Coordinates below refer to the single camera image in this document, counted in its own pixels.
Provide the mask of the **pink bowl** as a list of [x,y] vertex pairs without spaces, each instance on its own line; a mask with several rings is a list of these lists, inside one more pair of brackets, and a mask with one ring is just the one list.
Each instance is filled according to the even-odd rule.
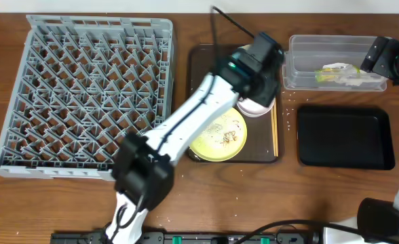
[[247,117],[255,118],[263,116],[264,114],[268,113],[272,109],[275,102],[276,99],[273,99],[270,105],[262,106],[246,98],[242,101],[237,102],[236,106],[238,107],[239,111],[242,114],[246,115]]

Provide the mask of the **white paper napkin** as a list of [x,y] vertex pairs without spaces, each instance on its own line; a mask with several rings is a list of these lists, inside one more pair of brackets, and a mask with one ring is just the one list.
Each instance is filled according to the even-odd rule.
[[346,63],[326,64],[316,71],[316,81],[334,82],[342,85],[361,86],[363,83],[381,83],[385,78],[375,73],[360,70],[357,66]]

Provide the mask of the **green yellow snack wrapper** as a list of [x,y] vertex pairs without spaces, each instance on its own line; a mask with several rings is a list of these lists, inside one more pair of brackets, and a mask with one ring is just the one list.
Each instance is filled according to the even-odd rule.
[[316,81],[348,83],[361,77],[360,70],[352,64],[334,63],[323,66],[316,71]]

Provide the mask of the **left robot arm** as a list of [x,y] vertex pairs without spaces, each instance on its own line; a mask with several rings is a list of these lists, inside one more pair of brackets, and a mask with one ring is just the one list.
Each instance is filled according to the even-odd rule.
[[145,217],[173,187],[178,160],[209,124],[242,98],[272,103],[283,62],[282,46],[259,33],[247,47],[217,58],[194,94],[162,124],[142,136],[125,136],[111,172],[117,207],[105,230],[108,243],[139,240]]

